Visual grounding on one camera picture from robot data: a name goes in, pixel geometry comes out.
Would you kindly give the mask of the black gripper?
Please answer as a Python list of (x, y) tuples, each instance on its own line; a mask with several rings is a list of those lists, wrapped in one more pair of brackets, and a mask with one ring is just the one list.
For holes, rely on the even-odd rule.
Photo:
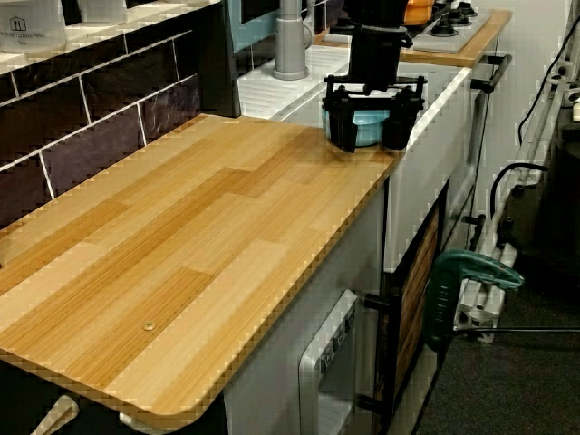
[[(402, 91), (389, 99), (382, 145), (390, 150), (404, 150), (423, 108), (422, 91), (426, 82), (422, 76), (418, 79), (397, 76), (401, 48), (412, 46), (407, 30), (403, 26), (336, 25), (329, 33), (352, 37), (348, 73), (324, 79), (323, 109), (328, 114), (330, 141), (345, 152), (355, 153), (358, 127), (353, 122), (352, 96), (369, 97), (372, 92), (387, 92), (403, 85)], [(336, 84), (342, 89), (335, 89)]]

